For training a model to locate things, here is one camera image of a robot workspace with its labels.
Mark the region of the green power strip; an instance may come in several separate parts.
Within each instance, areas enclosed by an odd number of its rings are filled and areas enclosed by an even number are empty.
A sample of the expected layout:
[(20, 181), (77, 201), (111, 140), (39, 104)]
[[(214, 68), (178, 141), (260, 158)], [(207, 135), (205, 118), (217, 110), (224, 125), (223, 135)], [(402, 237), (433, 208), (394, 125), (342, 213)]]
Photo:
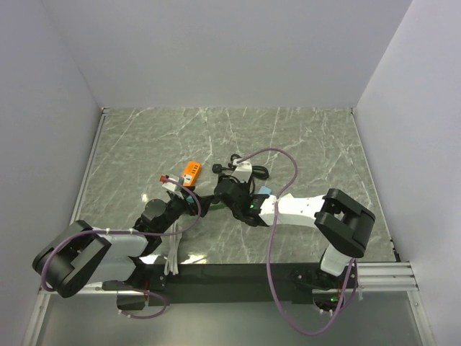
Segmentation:
[(209, 211), (212, 210), (220, 210), (226, 208), (226, 205), (223, 203), (216, 203), (216, 204), (211, 204), (209, 207)]

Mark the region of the orange power strip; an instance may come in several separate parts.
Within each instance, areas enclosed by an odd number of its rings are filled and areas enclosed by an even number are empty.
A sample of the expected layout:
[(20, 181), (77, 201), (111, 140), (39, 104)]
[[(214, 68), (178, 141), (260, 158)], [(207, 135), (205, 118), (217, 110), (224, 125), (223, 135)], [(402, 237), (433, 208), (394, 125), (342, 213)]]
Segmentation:
[(202, 169), (202, 165), (196, 161), (189, 161), (184, 168), (182, 178), (183, 185), (187, 187), (194, 186)]

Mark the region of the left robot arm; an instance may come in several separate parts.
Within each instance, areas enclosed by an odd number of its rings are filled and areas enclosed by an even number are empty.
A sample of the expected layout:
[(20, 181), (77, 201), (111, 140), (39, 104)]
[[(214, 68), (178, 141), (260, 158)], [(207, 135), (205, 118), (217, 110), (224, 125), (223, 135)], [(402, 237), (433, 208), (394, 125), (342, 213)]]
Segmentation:
[(87, 234), (72, 239), (52, 258), (45, 273), (46, 283), (61, 297), (69, 298), (86, 284), (120, 281), (125, 288), (139, 288), (144, 272), (138, 267), (139, 257), (151, 254), (162, 242), (160, 234), (170, 230), (182, 215), (203, 217), (218, 199), (200, 197), (197, 207), (192, 196), (169, 193), (170, 200), (149, 200), (129, 234)]

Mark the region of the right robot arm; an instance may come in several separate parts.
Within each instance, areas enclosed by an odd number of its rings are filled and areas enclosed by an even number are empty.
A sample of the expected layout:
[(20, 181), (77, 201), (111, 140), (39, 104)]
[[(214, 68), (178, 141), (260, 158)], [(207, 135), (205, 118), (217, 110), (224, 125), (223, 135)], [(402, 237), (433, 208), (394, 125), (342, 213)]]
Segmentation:
[(251, 193), (248, 184), (222, 178), (214, 196), (231, 210), (234, 218), (249, 226), (317, 228), (329, 242), (316, 270), (318, 283), (326, 288), (340, 281), (351, 259), (364, 256), (376, 219), (372, 211), (335, 188), (311, 198), (295, 198), (291, 194), (277, 198)]

